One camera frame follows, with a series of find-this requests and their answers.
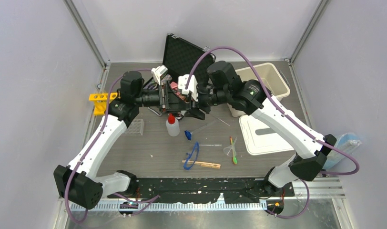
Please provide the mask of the blue safety glasses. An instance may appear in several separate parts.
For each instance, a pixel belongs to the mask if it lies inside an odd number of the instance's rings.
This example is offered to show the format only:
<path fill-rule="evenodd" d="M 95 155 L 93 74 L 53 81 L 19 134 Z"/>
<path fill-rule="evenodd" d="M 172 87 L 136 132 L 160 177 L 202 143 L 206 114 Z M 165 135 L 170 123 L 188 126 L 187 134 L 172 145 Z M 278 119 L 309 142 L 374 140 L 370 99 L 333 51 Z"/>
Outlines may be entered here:
<path fill-rule="evenodd" d="M 200 151 L 200 144 L 195 142 L 192 151 L 187 154 L 186 159 L 183 161 L 183 169 L 190 170 L 196 163 Z"/>

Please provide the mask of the clear plastic well plate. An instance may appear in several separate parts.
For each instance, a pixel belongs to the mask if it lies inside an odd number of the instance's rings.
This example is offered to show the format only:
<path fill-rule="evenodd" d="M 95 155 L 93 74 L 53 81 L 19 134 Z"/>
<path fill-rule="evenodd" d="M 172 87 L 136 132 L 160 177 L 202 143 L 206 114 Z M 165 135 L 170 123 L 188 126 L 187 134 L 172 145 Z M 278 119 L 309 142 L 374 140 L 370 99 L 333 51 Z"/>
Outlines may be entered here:
<path fill-rule="evenodd" d="M 144 120 L 135 119 L 131 122 L 130 126 L 125 130 L 123 135 L 143 135 L 144 132 Z"/>

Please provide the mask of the yellow test tube rack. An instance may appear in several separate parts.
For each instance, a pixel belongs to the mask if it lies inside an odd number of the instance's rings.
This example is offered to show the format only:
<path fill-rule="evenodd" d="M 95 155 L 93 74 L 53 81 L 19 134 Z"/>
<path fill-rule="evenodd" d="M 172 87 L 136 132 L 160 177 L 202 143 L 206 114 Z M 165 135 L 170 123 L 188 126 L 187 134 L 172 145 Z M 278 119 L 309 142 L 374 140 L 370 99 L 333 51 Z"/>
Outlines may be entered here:
<path fill-rule="evenodd" d="M 120 98 L 118 93 L 100 93 L 100 94 L 90 94 L 89 95 L 89 101 L 93 102 L 94 104 L 94 111 L 93 115 L 94 116 L 102 116 L 105 113 L 106 109 L 106 102 L 107 102 L 107 97 L 109 96 L 110 102 L 113 101 L 114 99 Z"/>

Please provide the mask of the beige plastic bin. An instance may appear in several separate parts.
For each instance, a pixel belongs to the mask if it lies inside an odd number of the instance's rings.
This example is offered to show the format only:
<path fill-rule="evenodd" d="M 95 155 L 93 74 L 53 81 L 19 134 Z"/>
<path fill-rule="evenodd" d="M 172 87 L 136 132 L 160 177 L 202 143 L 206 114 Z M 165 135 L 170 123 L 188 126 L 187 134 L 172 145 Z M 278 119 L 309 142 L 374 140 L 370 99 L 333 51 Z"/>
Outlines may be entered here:
<path fill-rule="evenodd" d="M 267 62 L 254 65 L 258 75 L 261 77 L 264 85 L 272 92 L 272 94 L 281 101 L 283 98 L 290 95 L 289 85 L 285 82 L 281 73 L 274 64 Z M 241 77 L 242 81 L 251 79 L 258 80 L 250 67 L 245 67 L 236 70 L 236 73 Z"/>

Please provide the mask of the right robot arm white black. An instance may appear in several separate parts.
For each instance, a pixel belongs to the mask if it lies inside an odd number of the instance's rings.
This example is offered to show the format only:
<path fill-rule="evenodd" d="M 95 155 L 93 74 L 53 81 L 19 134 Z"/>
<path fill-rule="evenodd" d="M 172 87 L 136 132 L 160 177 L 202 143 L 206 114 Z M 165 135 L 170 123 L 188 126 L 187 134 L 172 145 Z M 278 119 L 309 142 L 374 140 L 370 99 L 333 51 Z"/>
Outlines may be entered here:
<path fill-rule="evenodd" d="M 261 81 L 243 81 L 228 62 L 213 63 L 206 72 L 213 84 L 209 89 L 203 88 L 193 74 L 181 75 L 177 80 L 178 90 L 194 102 L 200 114 L 210 106 L 228 103 L 266 124 L 295 150 L 289 160 L 268 171 L 263 183 L 265 193 L 275 196 L 287 183 L 297 179 L 313 181 L 322 172 L 336 143 L 333 135 L 309 128 L 284 108 Z"/>

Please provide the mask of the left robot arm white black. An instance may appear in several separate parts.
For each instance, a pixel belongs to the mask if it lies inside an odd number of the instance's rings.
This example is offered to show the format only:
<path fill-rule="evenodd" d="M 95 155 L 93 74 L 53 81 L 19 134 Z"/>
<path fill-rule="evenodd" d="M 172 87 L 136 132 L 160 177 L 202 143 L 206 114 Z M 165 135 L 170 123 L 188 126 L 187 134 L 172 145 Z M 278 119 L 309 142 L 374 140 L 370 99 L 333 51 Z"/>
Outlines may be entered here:
<path fill-rule="evenodd" d="M 75 203 L 90 210 L 110 195 L 133 197 L 138 190 L 136 175 L 124 170 L 97 175 L 109 150 L 129 129 L 141 107 L 157 106 L 167 113 L 177 113 L 190 106 L 171 89 L 169 81 L 160 84 L 158 90 L 145 89 L 140 70 L 126 72 L 116 82 L 120 88 L 104 99 L 104 116 L 91 138 L 68 165 L 58 165 L 53 172 L 58 193 L 67 205 Z"/>

